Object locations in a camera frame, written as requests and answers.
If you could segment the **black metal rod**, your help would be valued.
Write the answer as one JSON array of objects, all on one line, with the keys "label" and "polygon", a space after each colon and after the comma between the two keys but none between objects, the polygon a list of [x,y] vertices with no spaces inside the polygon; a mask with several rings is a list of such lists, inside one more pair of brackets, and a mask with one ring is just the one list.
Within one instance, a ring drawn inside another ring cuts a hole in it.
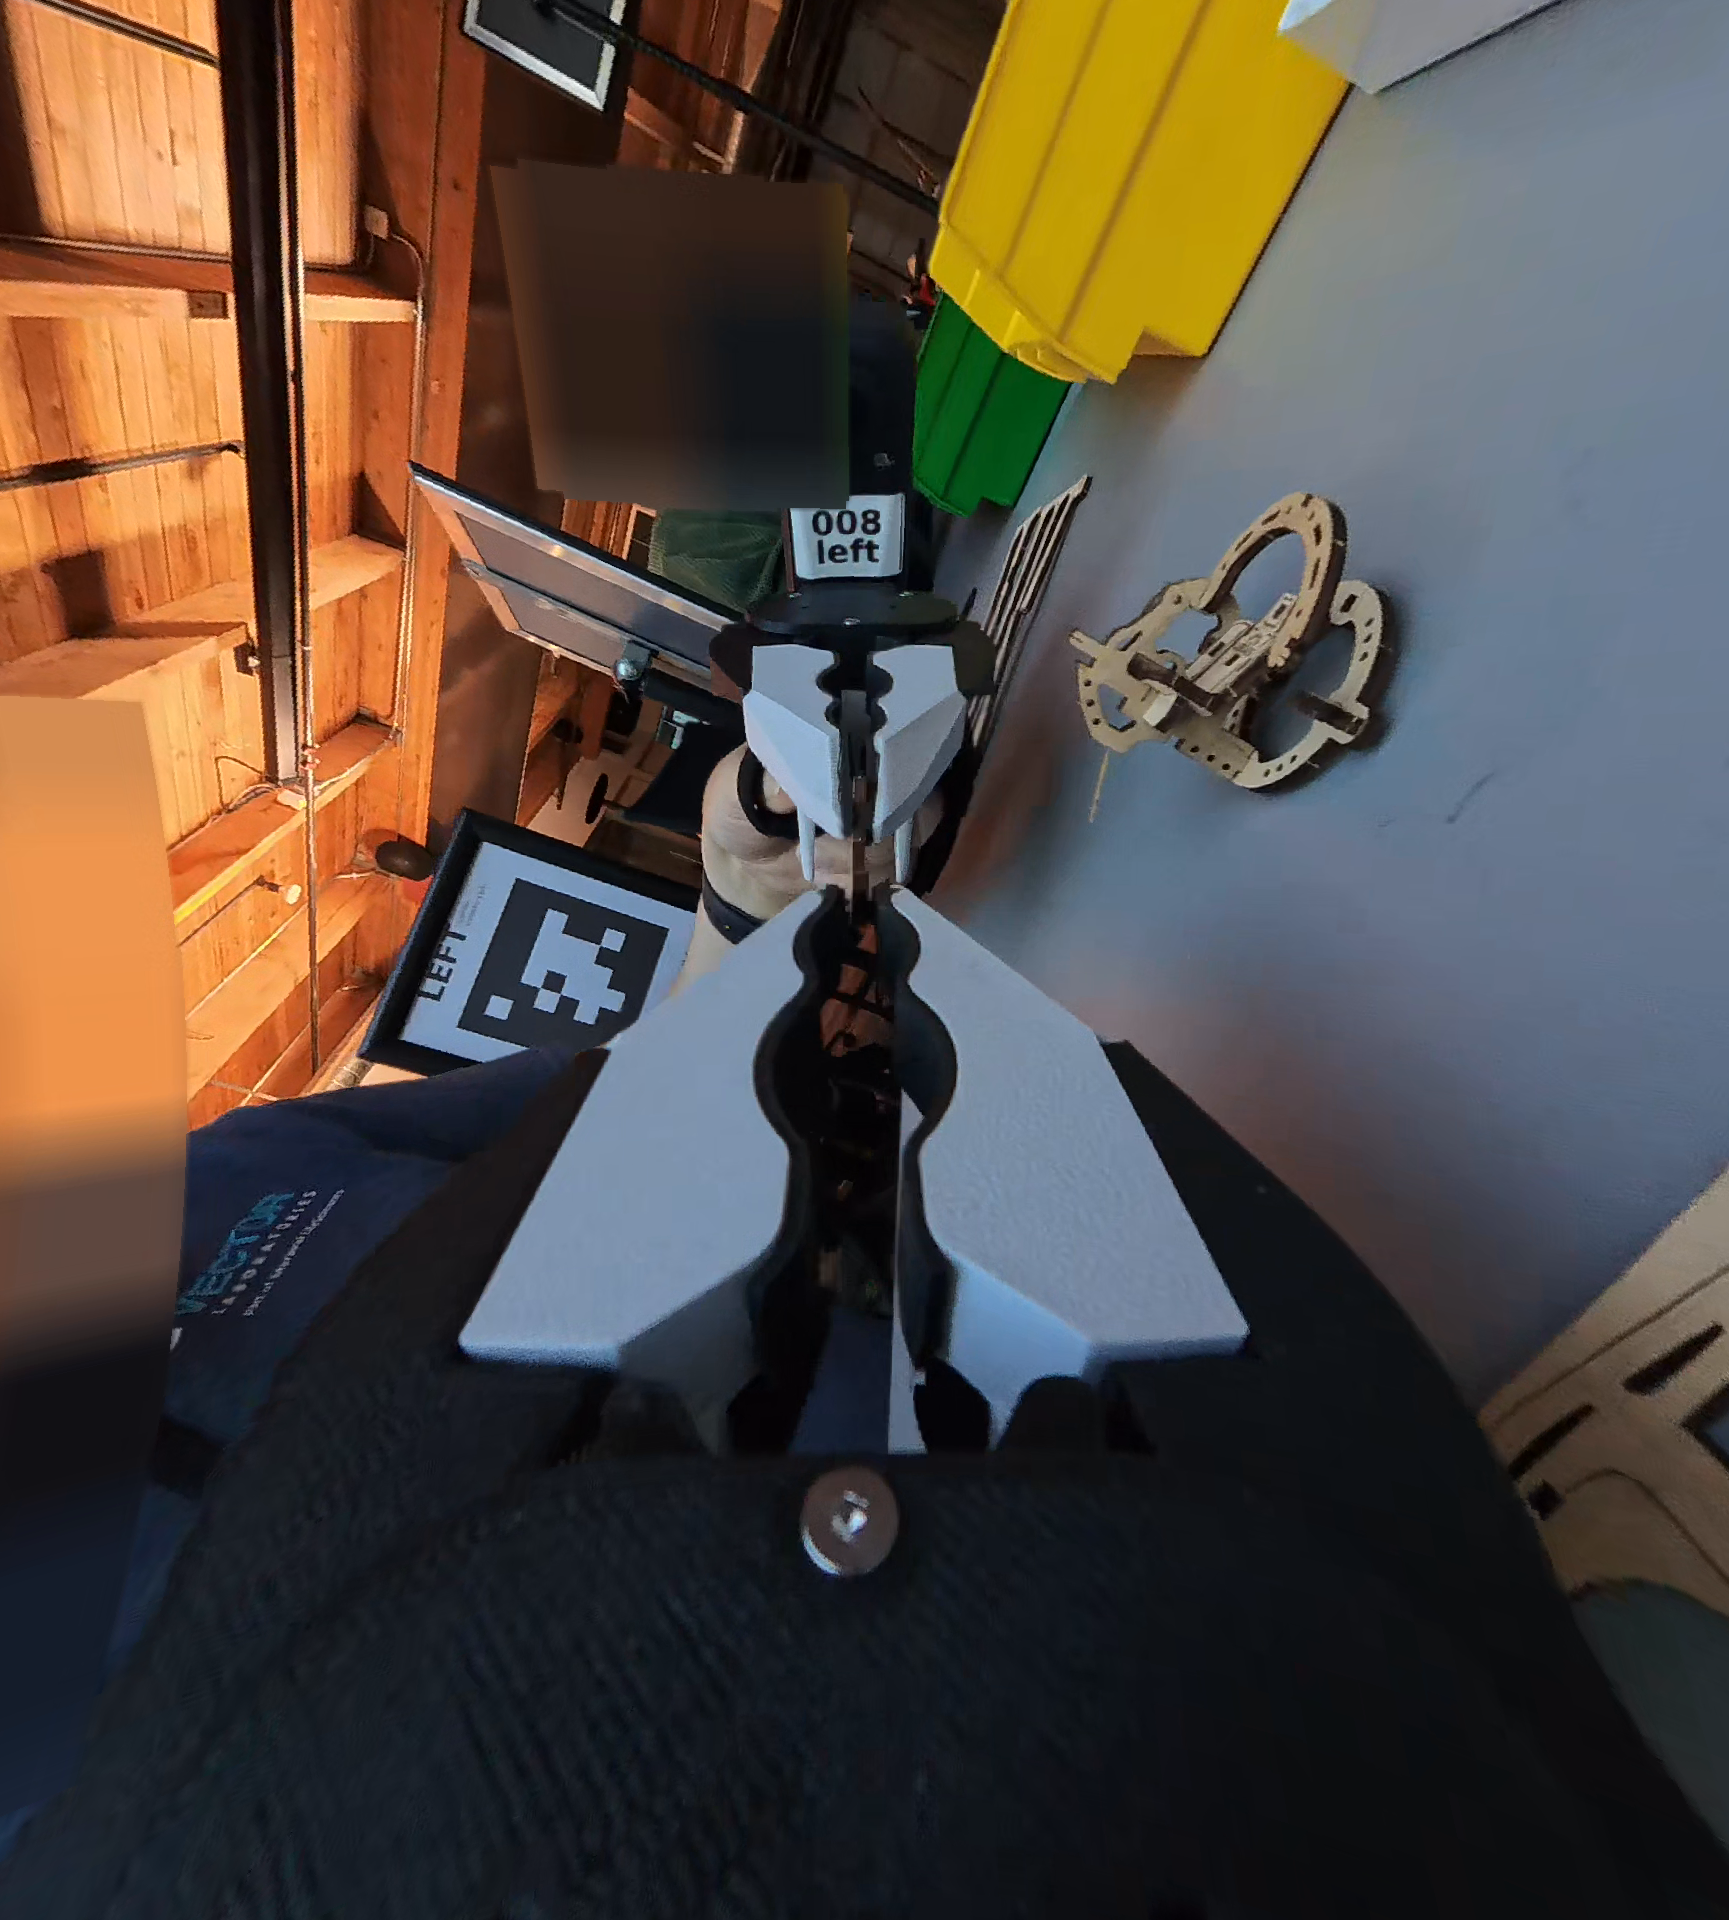
[{"label": "black metal rod", "polygon": [[684,61],[677,52],[655,45],[649,39],[639,37],[637,32],[618,25],[612,16],[585,3],[534,3],[532,5],[539,14],[561,18],[575,27],[579,32],[593,37],[606,42],[612,48],[625,50],[634,57],[642,57],[657,62],[669,72],[679,74],[684,82],[698,89],[706,96],[727,105],[729,108],[756,121],[758,125],[781,132],[785,146],[799,149],[809,154],[817,154],[831,164],[839,166],[853,179],[874,186],[877,190],[900,200],[903,205],[937,216],[941,205],[935,193],[925,193],[917,182],[903,181],[886,169],[879,166],[865,154],[856,154],[851,149],[844,149],[841,142],[829,139],[815,126],[803,125],[799,118],[773,108],[756,94],[732,85],[727,78],[720,78],[709,72],[704,67]]}]

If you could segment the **slotted plywood sheet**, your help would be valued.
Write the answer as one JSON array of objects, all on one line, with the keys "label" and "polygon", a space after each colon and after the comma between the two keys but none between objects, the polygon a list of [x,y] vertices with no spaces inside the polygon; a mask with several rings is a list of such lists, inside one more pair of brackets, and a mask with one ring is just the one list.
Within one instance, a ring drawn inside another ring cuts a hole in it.
[{"label": "slotted plywood sheet", "polygon": [[1091,495],[1092,479],[1078,477],[1031,517],[1022,518],[993,589],[983,628],[993,642],[993,688],[972,702],[968,745],[983,754],[1016,680],[1027,637],[1041,612],[1044,593],[1058,566],[1074,517]]}]

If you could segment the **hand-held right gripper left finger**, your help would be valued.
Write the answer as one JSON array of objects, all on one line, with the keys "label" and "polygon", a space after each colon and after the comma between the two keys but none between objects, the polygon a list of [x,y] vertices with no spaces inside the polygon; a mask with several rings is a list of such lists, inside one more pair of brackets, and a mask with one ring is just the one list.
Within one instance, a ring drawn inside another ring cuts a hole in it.
[{"label": "hand-held right gripper left finger", "polygon": [[756,1371],[744,1288],[789,1181],[756,1054],[803,986],[794,941],[823,905],[794,900],[603,1049],[458,1336],[464,1357],[651,1382],[724,1453]]}]

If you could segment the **dark green mesh object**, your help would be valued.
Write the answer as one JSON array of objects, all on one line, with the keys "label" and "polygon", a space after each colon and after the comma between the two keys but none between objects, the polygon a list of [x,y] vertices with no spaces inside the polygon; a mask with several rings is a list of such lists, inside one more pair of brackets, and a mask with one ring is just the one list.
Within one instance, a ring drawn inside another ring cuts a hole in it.
[{"label": "dark green mesh object", "polygon": [[645,568],[684,595],[747,612],[781,589],[783,555],[779,511],[660,509]]}]

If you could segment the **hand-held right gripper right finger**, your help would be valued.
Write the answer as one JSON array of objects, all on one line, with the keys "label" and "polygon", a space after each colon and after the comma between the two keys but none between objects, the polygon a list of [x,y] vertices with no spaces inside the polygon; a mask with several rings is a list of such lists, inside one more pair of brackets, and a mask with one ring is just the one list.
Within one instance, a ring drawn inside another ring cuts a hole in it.
[{"label": "hand-held right gripper right finger", "polygon": [[1249,1325],[1100,1039],[925,900],[884,902],[900,1093],[886,1445],[920,1388],[999,1433],[1038,1381],[1228,1357]]}]

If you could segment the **stack of yellow storage bins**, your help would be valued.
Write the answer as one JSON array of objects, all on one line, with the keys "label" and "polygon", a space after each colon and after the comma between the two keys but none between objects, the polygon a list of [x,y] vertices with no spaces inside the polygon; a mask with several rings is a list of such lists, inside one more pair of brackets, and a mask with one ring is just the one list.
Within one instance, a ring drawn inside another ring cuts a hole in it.
[{"label": "stack of yellow storage bins", "polygon": [[931,253],[1000,353],[1066,384],[1210,353],[1348,96],[1283,12],[1006,9]]}]

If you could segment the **black metal rail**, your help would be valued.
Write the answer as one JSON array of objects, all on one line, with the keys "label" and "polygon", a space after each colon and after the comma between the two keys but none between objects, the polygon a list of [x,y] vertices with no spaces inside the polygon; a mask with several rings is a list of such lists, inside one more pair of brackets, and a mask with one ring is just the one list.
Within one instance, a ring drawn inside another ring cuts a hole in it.
[{"label": "black metal rail", "polygon": [[287,3],[212,10],[261,756],[267,780],[294,787],[309,748],[294,12]]}]

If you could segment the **person's left hand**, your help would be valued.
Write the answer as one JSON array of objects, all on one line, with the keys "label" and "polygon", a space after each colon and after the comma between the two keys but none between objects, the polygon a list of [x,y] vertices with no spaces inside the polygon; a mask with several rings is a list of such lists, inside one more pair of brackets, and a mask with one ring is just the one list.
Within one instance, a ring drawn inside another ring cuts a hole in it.
[{"label": "person's left hand", "polygon": [[704,787],[701,863],[704,890],[677,994],[715,973],[737,944],[715,922],[715,902],[732,911],[732,924],[766,924],[811,888],[794,802],[744,747],[727,754]]}]

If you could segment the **green storage bin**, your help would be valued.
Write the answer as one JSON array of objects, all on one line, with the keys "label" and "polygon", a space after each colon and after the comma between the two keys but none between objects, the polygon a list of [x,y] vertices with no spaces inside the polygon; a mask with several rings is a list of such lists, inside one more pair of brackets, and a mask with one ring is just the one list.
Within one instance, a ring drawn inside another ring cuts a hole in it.
[{"label": "green storage bin", "polygon": [[917,367],[917,488],[948,517],[1012,511],[1069,390],[1000,350],[937,295]]}]

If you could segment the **framed black-and-white marker sign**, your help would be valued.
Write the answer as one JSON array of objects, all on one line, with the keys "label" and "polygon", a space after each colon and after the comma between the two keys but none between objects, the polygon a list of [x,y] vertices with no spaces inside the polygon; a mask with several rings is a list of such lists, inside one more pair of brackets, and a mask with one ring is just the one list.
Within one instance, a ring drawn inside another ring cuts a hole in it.
[{"label": "framed black-and-white marker sign", "polygon": [[701,888],[466,809],[357,1057],[436,1076],[609,1044],[674,986]]}]

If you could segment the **white cardboard box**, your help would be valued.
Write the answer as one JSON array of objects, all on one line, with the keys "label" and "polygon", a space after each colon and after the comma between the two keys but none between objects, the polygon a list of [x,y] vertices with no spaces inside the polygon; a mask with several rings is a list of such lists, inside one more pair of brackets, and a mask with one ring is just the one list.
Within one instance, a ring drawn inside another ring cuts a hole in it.
[{"label": "white cardboard box", "polygon": [[1553,3],[1286,3],[1279,34],[1365,94],[1381,94]]}]

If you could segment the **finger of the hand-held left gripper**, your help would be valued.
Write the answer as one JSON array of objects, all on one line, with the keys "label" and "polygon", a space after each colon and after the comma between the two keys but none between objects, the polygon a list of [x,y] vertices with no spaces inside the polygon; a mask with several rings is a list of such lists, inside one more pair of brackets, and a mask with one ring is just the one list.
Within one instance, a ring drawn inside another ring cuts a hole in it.
[{"label": "finger of the hand-held left gripper", "polygon": [[905,883],[919,815],[965,745],[968,702],[948,644],[879,652],[872,671],[870,840],[892,846],[894,876]]},{"label": "finger of the hand-held left gripper", "polygon": [[836,654],[803,642],[756,644],[743,700],[747,747],[796,815],[804,883],[819,878],[819,836],[853,838],[853,772]]}]

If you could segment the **wooden model assembly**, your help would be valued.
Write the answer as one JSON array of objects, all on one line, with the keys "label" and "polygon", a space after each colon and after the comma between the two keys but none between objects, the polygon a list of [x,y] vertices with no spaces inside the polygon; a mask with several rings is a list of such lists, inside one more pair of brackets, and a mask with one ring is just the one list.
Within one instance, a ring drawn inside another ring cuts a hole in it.
[{"label": "wooden model assembly", "polygon": [[[1283,542],[1301,550],[1297,584],[1249,616],[1239,586]],[[1305,782],[1366,748],[1381,722],[1389,611],[1347,566],[1343,511],[1290,493],[1210,574],[1158,589],[1108,637],[1071,632],[1091,742],[1104,756],[1171,748],[1247,794]]]}]

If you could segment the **grey framed panel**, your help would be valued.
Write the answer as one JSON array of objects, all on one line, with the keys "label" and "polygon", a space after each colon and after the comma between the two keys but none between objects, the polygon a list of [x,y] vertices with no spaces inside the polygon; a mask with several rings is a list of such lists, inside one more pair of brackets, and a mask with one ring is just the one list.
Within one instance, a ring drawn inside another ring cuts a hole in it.
[{"label": "grey framed panel", "polygon": [[710,644],[739,615],[409,463],[406,475],[499,626],[615,676],[624,661],[713,690]]}]

